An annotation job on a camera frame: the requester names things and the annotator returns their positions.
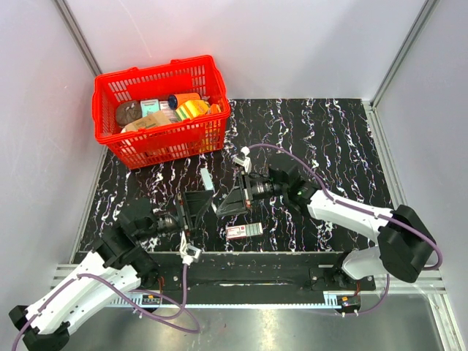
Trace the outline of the red white staple box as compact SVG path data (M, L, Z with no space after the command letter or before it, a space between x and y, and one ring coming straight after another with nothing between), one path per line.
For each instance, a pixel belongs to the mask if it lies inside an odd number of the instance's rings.
M236 240L251 238L263 234L263 226L260 222L253 224L242 224L238 226L226 227L226 239Z

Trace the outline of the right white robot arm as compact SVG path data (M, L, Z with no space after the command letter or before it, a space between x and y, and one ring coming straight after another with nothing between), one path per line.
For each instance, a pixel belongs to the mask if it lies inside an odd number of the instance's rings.
M358 280L376 274L413 283L435 250L434 238L409 206L378 208L332 195L303 178L296 166L270 166L267 175L241 169L216 214L245 214L254 202L276 196L291 211L337 224L374 243L368 249L345 252L327 274L340 289L348 290Z

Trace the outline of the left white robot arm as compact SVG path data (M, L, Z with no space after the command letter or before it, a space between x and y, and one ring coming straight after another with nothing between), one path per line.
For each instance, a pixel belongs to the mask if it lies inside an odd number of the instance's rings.
M210 190L182 192L177 196L175 211L160 214L146 197L129 202L75 270L36 303L15 306L9 312L18 329L12 348L17 349L23 342L28 350L62 350L85 321L117 298L142 315L171 325L173 318L186 311L188 268L201 255L187 237L199 229L212 199ZM148 294L152 287L162 285L158 263L140 242L167 234L178 234L181 239L182 302L161 293L157 297L178 306L172 317L152 314L127 296L133 290Z

